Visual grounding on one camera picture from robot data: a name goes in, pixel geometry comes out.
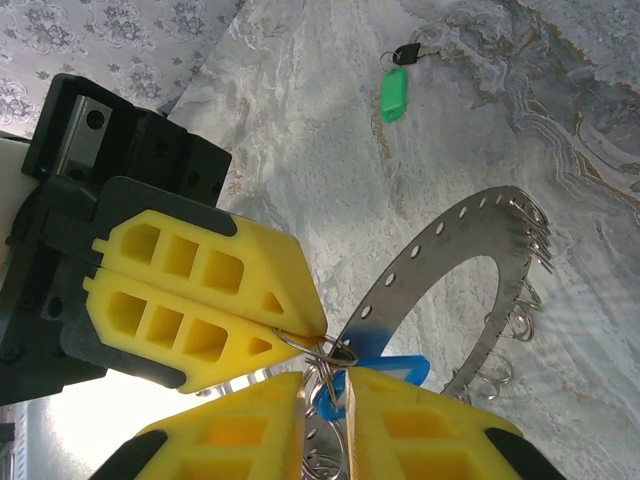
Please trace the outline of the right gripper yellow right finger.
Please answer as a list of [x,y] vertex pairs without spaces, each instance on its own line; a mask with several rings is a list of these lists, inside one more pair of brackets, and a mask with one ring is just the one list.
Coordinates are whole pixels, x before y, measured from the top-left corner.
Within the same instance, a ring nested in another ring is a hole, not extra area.
[[365,367],[346,373],[353,479],[560,479],[512,423]]

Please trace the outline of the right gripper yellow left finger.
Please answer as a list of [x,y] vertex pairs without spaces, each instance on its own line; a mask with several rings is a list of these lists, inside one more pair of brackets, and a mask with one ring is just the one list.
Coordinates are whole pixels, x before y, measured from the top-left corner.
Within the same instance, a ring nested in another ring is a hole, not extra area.
[[157,421],[123,443],[94,479],[299,479],[303,374],[285,372]]

